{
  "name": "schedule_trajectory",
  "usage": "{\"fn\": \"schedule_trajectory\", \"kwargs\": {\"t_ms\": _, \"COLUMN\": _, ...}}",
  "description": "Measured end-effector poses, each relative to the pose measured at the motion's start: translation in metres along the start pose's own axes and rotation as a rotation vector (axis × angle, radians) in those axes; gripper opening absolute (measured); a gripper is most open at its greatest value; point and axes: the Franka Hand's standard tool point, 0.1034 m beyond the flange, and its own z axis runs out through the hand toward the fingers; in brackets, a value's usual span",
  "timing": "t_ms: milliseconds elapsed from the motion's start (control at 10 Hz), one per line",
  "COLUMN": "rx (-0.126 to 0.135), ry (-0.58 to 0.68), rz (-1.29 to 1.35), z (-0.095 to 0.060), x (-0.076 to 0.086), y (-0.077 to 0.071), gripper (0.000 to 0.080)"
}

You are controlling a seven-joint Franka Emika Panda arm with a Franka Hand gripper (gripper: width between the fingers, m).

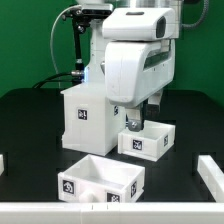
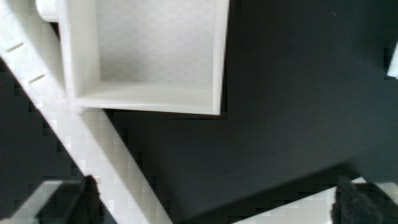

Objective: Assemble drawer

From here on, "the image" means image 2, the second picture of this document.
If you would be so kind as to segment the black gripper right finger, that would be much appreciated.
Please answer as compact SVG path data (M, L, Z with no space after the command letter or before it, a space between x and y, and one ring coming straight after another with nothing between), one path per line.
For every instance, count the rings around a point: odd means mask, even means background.
M373 183L341 176L331 210L333 224L398 224L398 204Z

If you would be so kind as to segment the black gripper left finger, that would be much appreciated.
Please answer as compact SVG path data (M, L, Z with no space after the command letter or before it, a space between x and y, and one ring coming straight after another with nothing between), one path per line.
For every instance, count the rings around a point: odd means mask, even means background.
M0 224L116 224L100 196L93 176L45 181Z

